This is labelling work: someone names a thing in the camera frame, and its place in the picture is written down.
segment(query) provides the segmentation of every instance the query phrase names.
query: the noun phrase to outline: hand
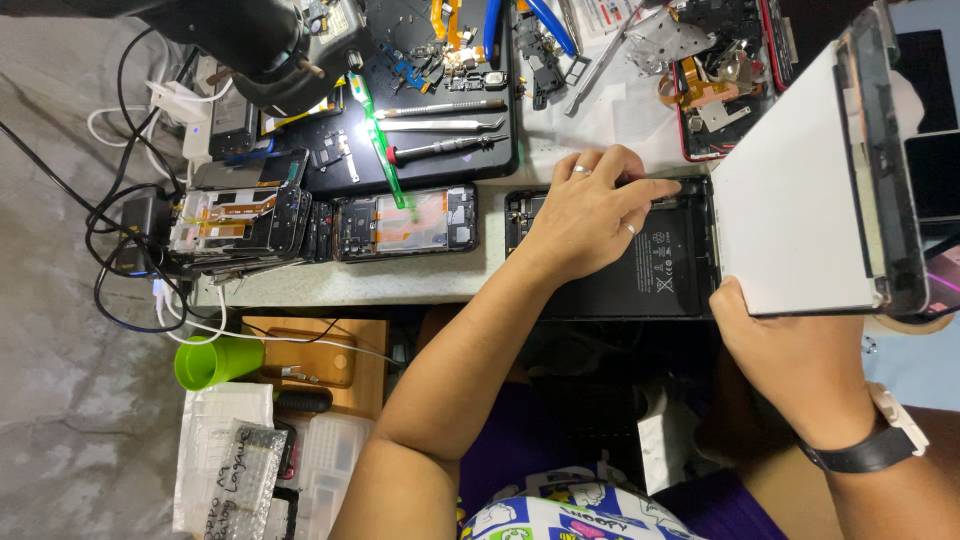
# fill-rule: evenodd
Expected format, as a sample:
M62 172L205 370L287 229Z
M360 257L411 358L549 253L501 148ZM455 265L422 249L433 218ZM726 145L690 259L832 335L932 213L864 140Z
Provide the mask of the hand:
M573 172L579 165L589 176ZM626 174L631 181L616 188ZM619 259L634 234L639 233L651 201L673 195L680 184L645 178L643 161L627 148L615 145L606 153L586 150L557 163L550 193L534 226L508 260L522 260L553 286L589 276Z
M860 356L863 317L754 319L726 278L710 307L743 375L816 450L840 450L870 434L876 412Z

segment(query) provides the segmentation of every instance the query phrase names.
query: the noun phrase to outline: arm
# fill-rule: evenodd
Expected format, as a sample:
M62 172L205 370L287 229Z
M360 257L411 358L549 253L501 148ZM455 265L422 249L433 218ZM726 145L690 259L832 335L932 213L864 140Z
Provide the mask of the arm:
M862 317L757 320L730 278L710 306L743 374L807 444L840 450L867 438L876 412L860 357ZM827 473L827 483L847 538L949 538L960 531L960 497L922 457L875 473Z
M574 173L574 165L594 171ZM453 538L459 461L490 414L520 346L560 285L614 262L650 201L679 185L643 180L616 146L557 164L550 193L522 245L417 356L364 447L331 538Z

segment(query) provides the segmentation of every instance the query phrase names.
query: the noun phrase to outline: wristwatch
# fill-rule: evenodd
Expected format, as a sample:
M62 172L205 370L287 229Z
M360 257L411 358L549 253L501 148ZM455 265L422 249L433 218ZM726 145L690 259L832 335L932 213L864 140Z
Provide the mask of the wristwatch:
M868 382L867 386L876 405L877 416L874 431L865 440L843 450L814 450L798 439L804 454L824 471L881 471L911 455L923 455L929 446L926 435L883 384Z

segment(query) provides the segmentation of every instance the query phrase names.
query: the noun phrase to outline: snoopy print shirt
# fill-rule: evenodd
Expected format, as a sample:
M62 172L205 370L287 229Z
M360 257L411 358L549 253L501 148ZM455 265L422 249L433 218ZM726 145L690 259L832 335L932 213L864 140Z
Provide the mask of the snoopy print shirt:
M460 540L702 540L604 462L527 477L462 524Z

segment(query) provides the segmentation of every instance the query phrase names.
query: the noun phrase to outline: phone screen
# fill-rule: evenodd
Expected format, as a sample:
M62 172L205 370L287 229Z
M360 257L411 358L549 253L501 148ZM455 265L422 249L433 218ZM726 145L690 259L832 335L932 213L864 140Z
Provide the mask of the phone screen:
M930 304L924 318L934 319L960 309L960 245L944 251L926 263Z

